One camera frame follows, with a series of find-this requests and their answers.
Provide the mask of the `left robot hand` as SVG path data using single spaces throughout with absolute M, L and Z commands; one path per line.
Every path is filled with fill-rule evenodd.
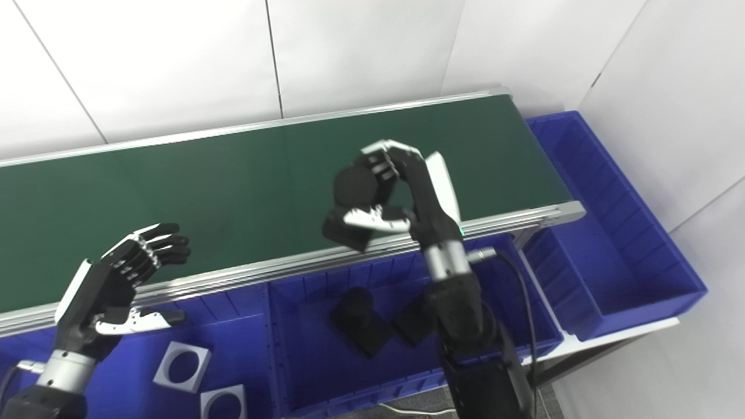
M 137 287 L 164 266 L 185 264 L 190 255 L 179 225 L 156 223 L 127 234 L 97 260 L 83 260 L 54 313 L 53 350 L 105 360 L 122 336 L 97 331 L 97 323 L 124 324 Z

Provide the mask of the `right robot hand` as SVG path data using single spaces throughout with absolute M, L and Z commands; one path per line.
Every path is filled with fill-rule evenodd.
M 408 186 L 411 209 L 389 205 L 398 182 Z M 422 249 L 461 238 L 454 218 L 445 212 L 426 159 L 410 145 L 380 140 L 334 180 L 335 211 L 341 222 L 340 243 L 364 252 L 374 231 L 407 232 Z

